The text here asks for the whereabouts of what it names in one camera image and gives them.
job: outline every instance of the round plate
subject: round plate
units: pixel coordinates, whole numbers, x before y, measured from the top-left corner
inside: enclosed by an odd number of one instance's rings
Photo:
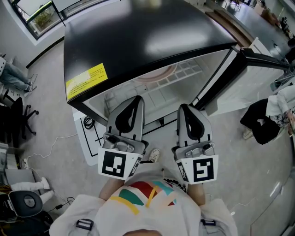
[[[135,81],[141,83],[153,83],[160,81],[171,75],[175,71],[176,67],[177,65],[170,65],[164,68],[157,69],[155,71],[149,72],[148,74],[136,78]]]

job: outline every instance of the black refrigerator top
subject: black refrigerator top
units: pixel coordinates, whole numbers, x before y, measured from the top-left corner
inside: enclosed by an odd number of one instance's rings
[[[107,80],[84,101],[147,72],[236,45],[231,35],[184,0],[122,0],[66,25],[65,83],[103,63]]]

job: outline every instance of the green shape on shirt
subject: green shape on shirt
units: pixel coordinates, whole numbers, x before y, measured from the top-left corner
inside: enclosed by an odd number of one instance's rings
[[[131,202],[132,204],[143,206],[143,202],[136,196],[134,193],[127,189],[122,189],[119,197],[126,199],[127,201]]]

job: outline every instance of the window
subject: window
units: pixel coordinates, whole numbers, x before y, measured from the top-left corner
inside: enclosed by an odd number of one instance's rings
[[[30,33],[38,39],[62,20],[106,0],[80,0],[58,13],[51,0],[8,0]]]

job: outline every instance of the black buckle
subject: black buckle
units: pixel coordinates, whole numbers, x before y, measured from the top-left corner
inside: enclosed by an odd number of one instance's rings
[[[201,222],[203,223],[204,226],[216,226],[216,222],[215,220],[205,220],[205,219],[201,219]]]
[[[94,222],[91,219],[80,219],[77,221],[76,227],[91,231],[93,224]]]

